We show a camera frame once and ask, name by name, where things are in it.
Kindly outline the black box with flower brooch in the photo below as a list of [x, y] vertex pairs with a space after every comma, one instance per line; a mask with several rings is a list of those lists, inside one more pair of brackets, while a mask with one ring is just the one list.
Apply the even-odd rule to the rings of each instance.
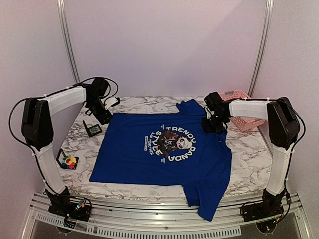
[[55, 158], [61, 169], [65, 170], [76, 170], [79, 162], [79, 157], [67, 155], [61, 148]]

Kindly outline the silver round brooch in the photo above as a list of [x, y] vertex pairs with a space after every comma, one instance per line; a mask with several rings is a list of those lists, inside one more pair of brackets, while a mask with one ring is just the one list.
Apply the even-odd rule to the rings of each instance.
[[90, 132], [91, 132], [91, 133], [97, 133], [98, 131], [99, 131], [99, 130], [98, 130], [98, 128], [96, 128], [96, 127], [90, 129]]

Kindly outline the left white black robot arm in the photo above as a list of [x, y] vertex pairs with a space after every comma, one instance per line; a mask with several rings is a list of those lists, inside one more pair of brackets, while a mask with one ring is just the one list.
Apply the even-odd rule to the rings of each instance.
[[108, 124], [113, 117], [108, 105], [106, 91], [110, 88], [109, 79], [92, 77], [71, 87], [42, 97], [28, 98], [24, 104], [21, 133], [25, 143], [34, 154], [45, 187], [50, 193], [61, 194], [66, 186], [56, 166], [53, 153], [52, 117], [71, 106], [84, 104], [101, 125]]

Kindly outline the pink perforated plastic basket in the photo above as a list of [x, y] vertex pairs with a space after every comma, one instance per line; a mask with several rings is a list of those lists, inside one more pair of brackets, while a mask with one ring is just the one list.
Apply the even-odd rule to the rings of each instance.
[[[232, 90], [228, 92], [219, 92], [219, 95], [223, 100], [232, 99], [244, 99], [251, 97], [242, 90]], [[252, 117], [231, 117], [230, 121], [241, 131], [245, 132], [255, 127], [261, 126], [265, 123], [264, 119], [252, 118]]]

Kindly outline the blue printed t-shirt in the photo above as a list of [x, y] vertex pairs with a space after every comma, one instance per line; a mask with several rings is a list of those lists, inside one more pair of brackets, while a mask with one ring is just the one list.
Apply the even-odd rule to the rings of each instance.
[[169, 114], [114, 113], [90, 182], [181, 185], [190, 206], [211, 221], [231, 174], [225, 132], [204, 132], [204, 108], [182, 101]]

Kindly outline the left aluminium corner post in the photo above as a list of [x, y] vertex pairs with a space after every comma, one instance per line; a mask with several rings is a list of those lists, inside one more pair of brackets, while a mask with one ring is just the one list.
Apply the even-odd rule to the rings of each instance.
[[57, 0], [57, 9], [58, 9], [61, 30], [62, 30], [62, 36], [64, 39], [65, 49], [66, 49], [67, 57], [69, 60], [72, 76], [73, 76], [74, 82], [79, 83], [80, 77], [79, 77], [79, 72], [77, 69], [75, 56], [73, 53], [73, 47], [72, 47], [72, 42], [71, 42], [71, 37], [70, 37], [70, 32], [68, 27], [66, 7], [65, 7], [64, 0]]

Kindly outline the aluminium front rail frame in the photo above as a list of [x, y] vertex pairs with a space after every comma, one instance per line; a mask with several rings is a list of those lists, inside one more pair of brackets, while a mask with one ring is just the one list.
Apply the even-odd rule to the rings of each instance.
[[226, 197], [221, 200], [211, 222], [202, 219], [197, 207], [182, 198], [156, 201], [93, 199], [88, 221], [73, 228], [63, 218], [48, 211], [49, 199], [35, 193], [27, 211], [23, 239], [309, 239], [311, 232], [298, 194], [284, 205], [288, 215], [271, 230], [265, 220], [244, 221], [243, 204], [261, 201], [261, 194]]

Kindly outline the right aluminium corner post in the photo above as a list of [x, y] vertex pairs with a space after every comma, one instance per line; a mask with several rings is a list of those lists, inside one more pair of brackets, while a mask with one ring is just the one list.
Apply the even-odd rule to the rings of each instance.
[[260, 44], [259, 44], [259, 48], [257, 52], [257, 57], [256, 57], [252, 77], [251, 77], [251, 82], [250, 82], [248, 93], [247, 93], [251, 97], [253, 96], [256, 85], [257, 85], [264, 54], [266, 51], [268, 35], [269, 35], [270, 27], [271, 27], [273, 7], [274, 7], [274, 0], [266, 0], [265, 15], [263, 20]]

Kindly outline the black box with silver brooch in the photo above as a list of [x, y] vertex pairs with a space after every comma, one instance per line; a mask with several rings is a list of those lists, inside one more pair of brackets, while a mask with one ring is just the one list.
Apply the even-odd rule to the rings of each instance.
[[88, 127], [84, 120], [82, 121], [82, 123], [89, 137], [94, 137], [102, 133], [102, 129], [98, 124]]

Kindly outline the aluminium corner post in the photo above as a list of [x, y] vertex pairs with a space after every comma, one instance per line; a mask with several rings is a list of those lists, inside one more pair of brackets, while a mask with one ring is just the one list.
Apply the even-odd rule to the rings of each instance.
[[256, 57], [252, 77], [251, 77], [251, 82], [250, 82], [248, 93], [247, 93], [251, 97], [253, 96], [256, 85], [257, 85], [264, 54], [266, 51], [268, 35], [269, 35], [270, 27], [271, 27], [273, 7], [274, 7], [274, 0], [266, 0], [265, 15], [263, 20], [260, 44], [259, 44], [259, 48], [257, 52], [257, 57]]
[[79, 72], [77, 69], [75, 56], [73, 53], [73, 47], [72, 47], [72, 42], [71, 42], [71, 37], [70, 37], [70, 32], [68, 27], [66, 7], [65, 7], [64, 0], [57, 0], [57, 9], [58, 9], [61, 30], [62, 30], [62, 36], [64, 39], [65, 49], [66, 49], [67, 57], [69, 60], [72, 76], [73, 76], [74, 82], [79, 83], [80, 77], [79, 77]]

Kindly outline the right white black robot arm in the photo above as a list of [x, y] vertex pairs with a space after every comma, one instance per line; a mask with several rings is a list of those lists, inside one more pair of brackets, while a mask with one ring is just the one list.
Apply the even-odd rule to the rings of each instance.
[[300, 118], [288, 98], [223, 100], [218, 92], [204, 98], [206, 117], [202, 119], [204, 132], [221, 134], [233, 117], [262, 119], [268, 122], [272, 147], [272, 166], [264, 195], [282, 196], [294, 146], [298, 142]]

